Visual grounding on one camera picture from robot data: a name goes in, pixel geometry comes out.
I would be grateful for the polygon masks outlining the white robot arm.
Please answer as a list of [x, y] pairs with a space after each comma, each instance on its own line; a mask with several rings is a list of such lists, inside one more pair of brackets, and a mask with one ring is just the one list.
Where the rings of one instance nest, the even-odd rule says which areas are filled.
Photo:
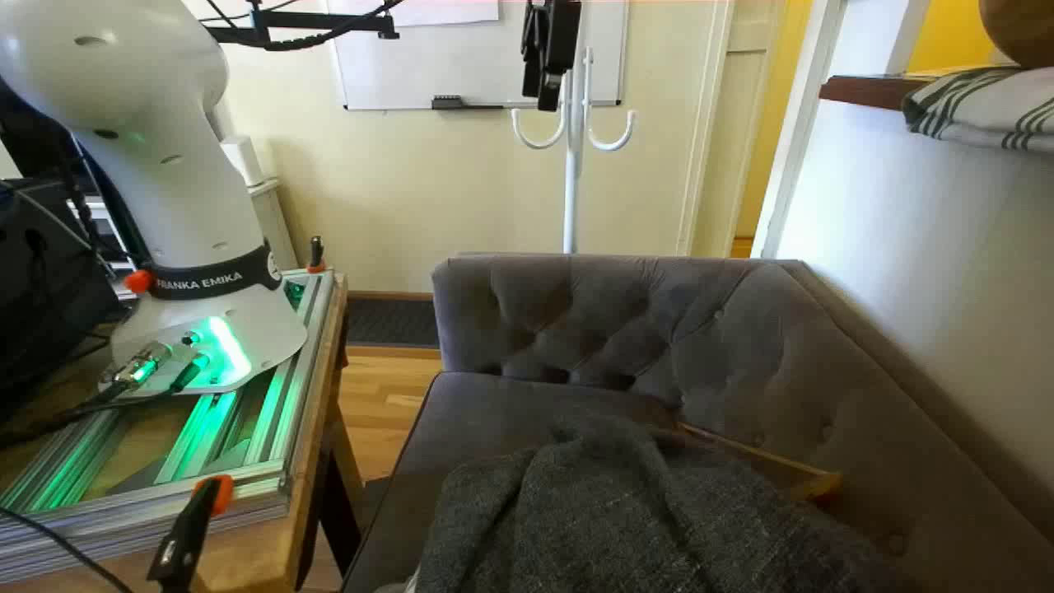
[[88, 153], [145, 241], [119, 361], [186, 350], [202, 361], [186, 386], [199, 396], [235, 392], [306, 342], [210, 124], [225, 52], [182, 0], [0, 0], [0, 77]]

